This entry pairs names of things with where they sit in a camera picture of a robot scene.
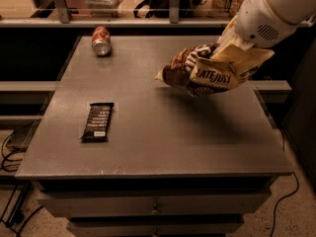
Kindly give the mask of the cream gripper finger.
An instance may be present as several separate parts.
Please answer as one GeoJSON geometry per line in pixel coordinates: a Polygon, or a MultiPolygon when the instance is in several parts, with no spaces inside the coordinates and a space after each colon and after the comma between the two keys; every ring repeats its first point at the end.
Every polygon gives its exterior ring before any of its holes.
{"type": "Polygon", "coordinates": [[[191,72],[195,68],[197,60],[198,53],[196,51],[192,51],[188,54],[185,61],[185,68],[188,72],[191,72]]]}
{"type": "Polygon", "coordinates": [[[255,67],[253,67],[253,68],[251,68],[251,69],[249,69],[247,71],[244,71],[244,72],[242,72],[241,74],[239,74],[237,76],[237,79],[239,81],[247,81],[247,80],[249,80],[251,78],[251,76],[253,74],[255,74],[257,72],[258,69],[259,69],[259,67],[255,66],[255,67]]]}

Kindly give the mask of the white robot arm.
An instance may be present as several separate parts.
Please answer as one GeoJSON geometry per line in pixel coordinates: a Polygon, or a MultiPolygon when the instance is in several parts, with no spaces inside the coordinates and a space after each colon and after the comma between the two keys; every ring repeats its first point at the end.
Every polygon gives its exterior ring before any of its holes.
{"type": "Polygon", "coordinates": [[[244,0],[211,59],[241,74],[274,55],[271,48],[316,13],[316,0],[244,0]]]}

